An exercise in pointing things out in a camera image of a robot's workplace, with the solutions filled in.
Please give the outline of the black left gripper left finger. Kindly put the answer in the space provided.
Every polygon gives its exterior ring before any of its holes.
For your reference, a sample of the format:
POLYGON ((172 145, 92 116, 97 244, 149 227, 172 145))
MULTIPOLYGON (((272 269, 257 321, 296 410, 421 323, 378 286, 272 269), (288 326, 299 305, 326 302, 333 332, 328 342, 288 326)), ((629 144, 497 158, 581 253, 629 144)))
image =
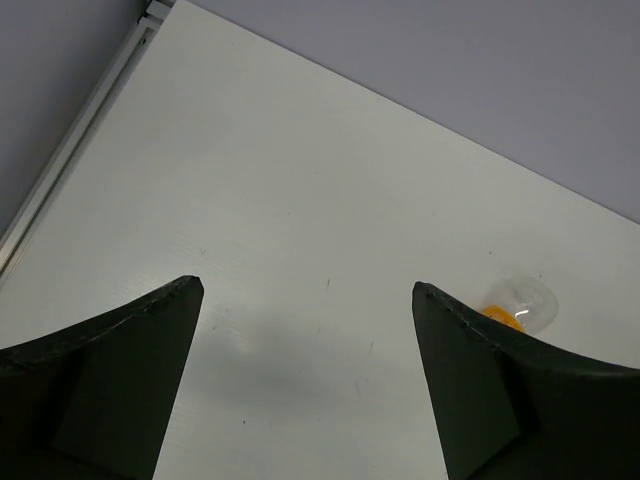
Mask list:
POLYGON ((152 478, 203 297, 182 276, 2 349, 2 478, 152 478))

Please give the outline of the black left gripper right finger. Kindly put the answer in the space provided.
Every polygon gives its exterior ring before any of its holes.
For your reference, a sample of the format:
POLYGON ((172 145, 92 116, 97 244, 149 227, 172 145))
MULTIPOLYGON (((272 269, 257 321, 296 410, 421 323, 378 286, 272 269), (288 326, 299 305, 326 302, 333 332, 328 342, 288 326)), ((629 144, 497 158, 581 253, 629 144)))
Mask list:
POLYGON ((428 283, 412 292, 452 479, 635 479, 639 373, 492 320, 428 283))

